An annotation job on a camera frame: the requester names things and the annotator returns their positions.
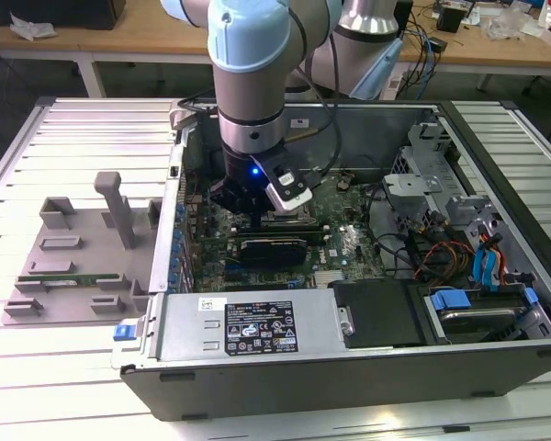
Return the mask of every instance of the motherboard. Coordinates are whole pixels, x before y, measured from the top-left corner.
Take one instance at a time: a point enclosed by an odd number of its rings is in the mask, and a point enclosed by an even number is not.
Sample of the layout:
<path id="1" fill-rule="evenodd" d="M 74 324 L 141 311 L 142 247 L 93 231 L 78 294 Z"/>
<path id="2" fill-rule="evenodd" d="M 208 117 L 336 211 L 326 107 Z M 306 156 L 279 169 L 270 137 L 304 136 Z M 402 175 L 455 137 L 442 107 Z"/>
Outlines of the motherboard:
<path id="1" fill-rule="evenodd" d="M 340 279 L 384 276 L 362 223 L 369 186 L 332 176 L 300 209 L 266 213 L 253 228 L 210 200 L 208 186 L 188 180 L 188 227 L 194 292 L 326 288 Z"/>

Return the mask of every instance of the label sticker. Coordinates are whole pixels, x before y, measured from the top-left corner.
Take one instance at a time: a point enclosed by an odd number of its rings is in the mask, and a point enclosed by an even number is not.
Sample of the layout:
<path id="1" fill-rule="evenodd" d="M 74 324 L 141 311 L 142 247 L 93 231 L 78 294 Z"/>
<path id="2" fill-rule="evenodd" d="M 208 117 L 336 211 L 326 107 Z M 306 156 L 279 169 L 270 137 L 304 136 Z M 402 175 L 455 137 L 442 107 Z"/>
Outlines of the label sticker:
<path id="1" fill-rule="evenodd" d="M 224 311 L 224 305 L 227 304 L 226 297 L 200 297 L 198 299 L 199 311 Z"/>
<path id="2" fill-rule="evenodd" d="M 298 351 L 291 301 L 228 304 L 224 311 L 225 352 L 229 356 Z"/>
<path id="3" fill-rule="evenodd" d="M 307 129 L 310 127 L 309 119 L 292 119 L 290 120 L 291 129 Z"/>

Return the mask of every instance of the metal table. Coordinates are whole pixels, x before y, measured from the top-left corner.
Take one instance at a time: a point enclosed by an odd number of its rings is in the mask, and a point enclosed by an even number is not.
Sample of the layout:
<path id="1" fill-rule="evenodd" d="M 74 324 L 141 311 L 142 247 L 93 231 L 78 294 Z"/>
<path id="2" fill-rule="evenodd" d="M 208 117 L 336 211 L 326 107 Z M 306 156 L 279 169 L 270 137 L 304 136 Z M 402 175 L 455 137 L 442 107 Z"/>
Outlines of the metal table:
<path id="1" fill-rule="evenodd" d="M 455 105 L 551 235 L 551 146 L 518 111 L 499 103 Z M 92 187 L 103 169 L 120 171 L 132 207 L 162 195 L 174 137 L 169 106 L 165 99 L 60 99 L 35 107 L 0 163 L 0 316 L 46 196 L 103 209 Z M 473 168 L 462 167 L 481 192 Z M 162 423 L 110 367 L 112 330 L 113 323 L 0 323 L 0 440 L 551 439 L 551 373 L 501 398 Z"/>

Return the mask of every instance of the white label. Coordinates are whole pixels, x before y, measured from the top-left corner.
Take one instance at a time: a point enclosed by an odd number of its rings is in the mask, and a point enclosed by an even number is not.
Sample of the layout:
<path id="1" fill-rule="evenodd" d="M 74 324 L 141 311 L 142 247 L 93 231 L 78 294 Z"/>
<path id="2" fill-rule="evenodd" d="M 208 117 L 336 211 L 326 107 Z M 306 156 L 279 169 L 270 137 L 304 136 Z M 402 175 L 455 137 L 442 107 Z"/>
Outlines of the white label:
<path id="1" fill-rule="evenodd" d="M 49 280 L 43 282 L 43 285 L 49 288 L 77 287 L 77 282 L 75 280 Z"/>
<path id="2" fill-rule="evenodd" d="M 310 127 L 309 119 L 292 119 L 290 121 L 290 128 L 292 129 L 307 129 Z"/>
<path id="3" fill-rule="evenodd" d="M 295 338 L 275 338 L 274 345 L 295 345 Z"/>
<path id="4" fill-rule="evenodd" d="M 284 187 L 287 187 L 290 184 L 294 184 L 294 175 L 292 175 L 291 173 L 286 173 L 285 175 L 280 176 L 279 183 Z"/>
<path id="5" fill-rule="evenodd" d="M 227 304 L 226 297 L 214 297 L 214 298 L 201 297 L 198 299 L 198 310 L 199 311 L 224 311 L 224 305 L 226 304 Z"/>

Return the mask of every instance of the green circuit board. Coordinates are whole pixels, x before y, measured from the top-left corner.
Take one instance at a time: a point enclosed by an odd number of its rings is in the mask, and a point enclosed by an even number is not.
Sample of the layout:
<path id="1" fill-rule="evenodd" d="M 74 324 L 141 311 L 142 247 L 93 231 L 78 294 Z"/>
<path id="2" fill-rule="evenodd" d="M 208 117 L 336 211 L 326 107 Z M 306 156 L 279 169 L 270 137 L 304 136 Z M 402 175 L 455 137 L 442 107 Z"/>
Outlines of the green circuit board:
<path id="1" fill-rule="evenodd" d="M 324 245 L 309 245 L 305 262 L 289 268 L 243 268 L 237 260 L 238 250 L 249 238 L 239 238 L 235 231 L 248 226 L 248 219 L 232 215 L 204 196 L 193 221 L 192 235 L 200 254 L 194 271 L 195 292 L 316 288 L 316 271 L 342 270 L 344 277 L 352 280 L 383 277 L 381 258 L 374 256 L 361 223 L 364 187 L 338 191 L 337 179 L 332 177 L 322 184 L 314 199 L 291 217 L 268 213 L 262 219 L 262 225 L 286 225 L 289 237 L 294 237 L 295 225 L 323 231 Z"/>

